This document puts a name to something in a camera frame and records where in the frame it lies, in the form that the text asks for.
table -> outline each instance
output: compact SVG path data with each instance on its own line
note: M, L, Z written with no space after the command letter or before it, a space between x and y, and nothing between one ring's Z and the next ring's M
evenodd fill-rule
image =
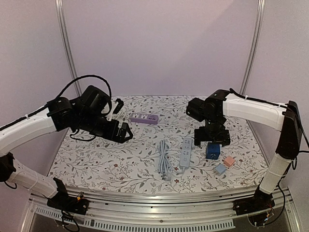
M194 129L202 126L185 114L192 96L125 96L125 105L116 119L128 122L134 138L117 144L102 138L81 142L65 136L56 155L49 176L57 177L68 186L104 191L144 194L190 193L234 189L257 185L267 170L263 154L247 122L227 118L231 144L221 149L218 160L206 159L205 149L194 147L191 164L183 175L171 181L162 180L157 170L157 146L165 139L170 147L169 160L178 169L183 137L194 137ZM159 123L147 125L131 123L132 112L157 114ZM79 138L90 138L83 131ZM221 176L213 168L227 156L236 162Z

blue box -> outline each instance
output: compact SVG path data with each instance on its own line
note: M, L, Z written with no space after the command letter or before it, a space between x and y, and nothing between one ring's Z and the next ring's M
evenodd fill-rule
M217 160L220 155L220 144L208 143L206 147L206 158Z
M222 164L219 164L217 167L213 169L217 175L222 175L226 171L226 167Z

tabletop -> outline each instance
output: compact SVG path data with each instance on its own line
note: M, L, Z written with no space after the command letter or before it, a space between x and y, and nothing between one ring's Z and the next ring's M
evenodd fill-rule
M258 185L267 170L263 154L244 119L227 117L231 144L221 148L218 160L206 159L206 147L194 147L190 167L184 174L162 180L158 172L158 145L166 140L168 159L179 169L184 137L194 137L194 129L203 126L185 114L192 96L124 96L125 105L115 119L127 122L133 139L118 144L102 138L91 142L76 141L65 136L49 176L66 185L104 191L144 194L205 192ZM131 123L131 113L159 115L157 125ZM92 136L82 131L79 138ZM213 168L231 156L235 163L218 176Z

white power strip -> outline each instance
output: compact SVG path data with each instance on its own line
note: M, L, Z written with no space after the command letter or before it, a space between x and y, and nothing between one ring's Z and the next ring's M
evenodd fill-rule
M180 168L188 169L190 166L192 141L193 140L190 137L183 138L183 148L179 164Z

light blue block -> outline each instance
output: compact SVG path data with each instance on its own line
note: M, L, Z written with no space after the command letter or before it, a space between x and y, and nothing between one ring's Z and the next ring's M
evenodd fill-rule
M219 164L217 167L214 168L214 171L217 175L222 175L226 171L226 167L224 167L222 164Z

